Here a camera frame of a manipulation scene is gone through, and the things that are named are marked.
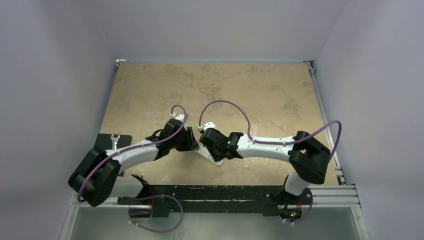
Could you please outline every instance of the beige table surface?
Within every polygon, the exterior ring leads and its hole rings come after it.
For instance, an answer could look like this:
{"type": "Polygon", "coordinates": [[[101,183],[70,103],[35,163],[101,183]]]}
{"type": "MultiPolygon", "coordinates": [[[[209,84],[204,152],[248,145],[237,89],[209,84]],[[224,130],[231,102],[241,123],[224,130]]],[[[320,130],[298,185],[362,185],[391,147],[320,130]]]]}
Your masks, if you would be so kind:
{"type": "MultiPolygon", "coordinates": [[[[297,131],[312,133],[323,125],[311,76],[303,64],[121,62],[100,132],[131,135],[134,144],[162,129],[171,117],[171,107],[181,104],[198,140],[200,112],[219,99],[245,110],[253,136],[289,137],[297,131]]],[[[211,105],[202,121],[214,122],[225,135],[247,130],[243,115],[226,103],[211,105]]],[[[324,132],[316,138],[328,145],[324,132]]],[[[143,175],[150,184],[162,185],[282,185],[293,171],[289,163],[275,159],[234,158],[218,166],[195,152],[173,150],[124,175],[143,175]]],[[[333,161],[324,185],[339,185],[333,161]]]]}

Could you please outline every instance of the tabletop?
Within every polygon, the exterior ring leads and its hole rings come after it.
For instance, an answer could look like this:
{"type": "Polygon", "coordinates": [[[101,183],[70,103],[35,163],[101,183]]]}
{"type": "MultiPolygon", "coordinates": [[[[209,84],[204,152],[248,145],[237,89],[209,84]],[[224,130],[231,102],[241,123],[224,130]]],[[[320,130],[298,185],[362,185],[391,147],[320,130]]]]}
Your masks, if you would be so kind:
{"type": "MultiPolygon", "coordinates": [[[[312,133],[323,120],[311,75],[304,64],[159,64],[121,62],[100,133],[131,135],[132,143],[162,129],[171,118],[171,107],[182,105],[188,126],[197,131],[203,107],[214,100],[239,105],[258,137],[295,136],[312,133]]],[[[223,134],[247,132],[243,115],[232,105],[215,103],[203,116],[223,134]]],[[[316,137],[328,146],[325,132],[316,137]]],[[[150,184],[161,185],[282,185],[294,171],[284,161],[268,158],[225,159],[215,165],[195,152],[171,151],[156,161],[145,162],[124,175],[143,175],[150,184]]],[[[330,161],[324,185],[339,185],[330,161]]]]}

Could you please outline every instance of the metal bar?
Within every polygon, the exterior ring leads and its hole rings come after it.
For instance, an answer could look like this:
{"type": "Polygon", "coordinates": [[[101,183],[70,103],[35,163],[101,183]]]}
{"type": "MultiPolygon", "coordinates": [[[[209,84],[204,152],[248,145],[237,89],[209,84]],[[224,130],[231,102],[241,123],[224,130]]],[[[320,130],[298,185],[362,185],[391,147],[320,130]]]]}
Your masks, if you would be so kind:
{"type": "MultiPolygon", "coordinates": [[[[310,187],[314,207],[319,208],[351,208],[359,206],[358,194],[355,186],[353,185],[340,185],[340,186],[311,186],[310,187]]],[[[118,205],[118,198],[111,197],[96,208],[138,208],[150,209],[149,205],[132,204],[132,205],[118,205]]],[[[71,206],[78,208],[91,208],[86,202],[78,202],[76,194],[71,198],[71,206]]]]}
{"type": "Polygon", "coordinates": [[[59,240],[71,239],[72,231],[74,230],[75,219],[77,219],[78,210],[78,207],[69,207],[66,214],[65,222],[62,227],[62,231],[60,232],[59,240]]]}
{"type": "MultiPolygon", "coordinates": [[[[307,64],[307,68],[308,68],[309,73],[310,73],[310,77],[311,77],[312,84],[313,84],[313,89],[315,90],[316,100],[318,101],[319,109],[321,110],[322,121],[324,122],[324,124],[327,124],[329,121],[327,120],[326,111],[324,110],[323,101],[321,100],[320,91],[318,90],[317,81],[315,79],[315,74],[314,74],[315,68],[313,68],[311,66],[311,63],[307,64]]],[[[327,137],[328,144],[329,144],[330,148],[333,149],[334,148],[334,141],[333,141],[333,137],[332,137],[330,128],[329,127],[326,128],[325,132],[327,133],[326,137],[327,137]]],[[[334,161],[334,165],[336,167],[340,166],[340,162],[339,162],[339,158],[337,156],[337,152],[334,153],[332,160],[334,161]]]]}
{"type": "Polygon", "coordinates": [[[356,230],[360,240],[370,240],[367,227],[365,226],[364,218],[362,217],[361,207],[352,207],[353,219],[355,221],[356,230]]]}
{"type": "MultiPolygon", "coordinates": [[[[106,199],[102,204],[96,206],[96,208],[129,208],[131,206],[132,209],[150,209],[149,205],[118,205],[117,197],[110,197],[106,199]]],[[[73,195],[70,199],[70,205],[78,208],[92,208],[87,202],[78,202],[77,195],[73,195]]]]}
{"type": "Polygon", "coordinates": [[[354,185],[335,185],[335,186],[329,186],[329,185],[312,185],[309,187],[311,190],[321,190],[321,189],[356,189],[354,185]]]}

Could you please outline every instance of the black bracket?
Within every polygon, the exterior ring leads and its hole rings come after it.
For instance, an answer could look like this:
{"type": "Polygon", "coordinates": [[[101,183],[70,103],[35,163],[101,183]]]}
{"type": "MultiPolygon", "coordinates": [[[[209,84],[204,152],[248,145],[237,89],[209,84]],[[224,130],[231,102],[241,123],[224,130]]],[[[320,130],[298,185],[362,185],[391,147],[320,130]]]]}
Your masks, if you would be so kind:
{"type": "MultiPolygon", "coordinates": [[[[67,184],[78,192],[89,173],[108,155],[99,147],[92,148],[76,170],[70,176],[67,184]]],[[[103,203],[111,194],[118,177],[121,164],[117,160],[109,160],[88,180],[82,192],[82,198],[92,207],[103,203]]]]}
{"type": "MultiPolygon", "coordinates": [[[[293,139],[299,140],[309,135],[305,131],[298,131],[293,139]]],[[[330,150],[326,146],[312,137],[294,144],[293,150],[288,154],[290,155],[288,161],[301,179],[312,184],[324,183],[330,162],[330,150]]]]}
{"type": "MultiPolygon", "coordinates": [[[[283,209],[278,206],[285,204],[280,196],[283,186],[278,185],[149,185],[148,189],[149,191],[137,197],[170,195],[180,201],[185,213],[254,213],[263,216],[281,216],[283,209]]],[[[304,191],[300,196],[303,204],[310,203],[306,194],[307,192],[304,191]]],[[[119,197],[117,203],[119,205],[149,204],[147,200],[133,201],[125,197],[119,197]]],[[[180,211],[179,206],[172,199],[159,197],[154,200],[153,217],[168,217],[169,213],[180,211]]]]}
{"type": "Polygon", "coordinates": [[[199,142],[207,148],[215,162],[224,158],[242,159],[242,156],[237,152],[237,143],[243,135],[242,132],[231,132],[227,137],[217,129],[208,128],[201,134],[199,142]]]}

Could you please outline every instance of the floor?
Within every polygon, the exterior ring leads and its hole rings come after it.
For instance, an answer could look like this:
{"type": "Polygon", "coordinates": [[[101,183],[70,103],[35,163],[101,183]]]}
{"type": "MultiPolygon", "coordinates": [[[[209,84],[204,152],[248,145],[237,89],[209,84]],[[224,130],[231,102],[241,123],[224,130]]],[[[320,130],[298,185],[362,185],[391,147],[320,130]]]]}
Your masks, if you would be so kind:
{"type": "MultiPolygon", "coordinates": [[[[225,99],[249,116],[251,133],[259,137],[288,137],[314,132],[323,125],[311,76],[303,64],[154,64],[121,63],[101,126],[101,133],[132,135],[132,143],[163,128],[171,107],[181,104],[188,126],[197,129],[203,107],[225,99]]],[[[246,120],[225,103],[211,105],[203,123],[214,122],[224,134],[246,133],[246,120]]],[[[316,137],[327,144],[325,133],[316,137]]],[[[171,153],[125,171],[143,175],[150,184],[282,185],[294,169],[268,158],[225,160],[221,166],[194,152],[171,153]]],[[[324,185],[339,185],[331,161],[324,185]]]]}

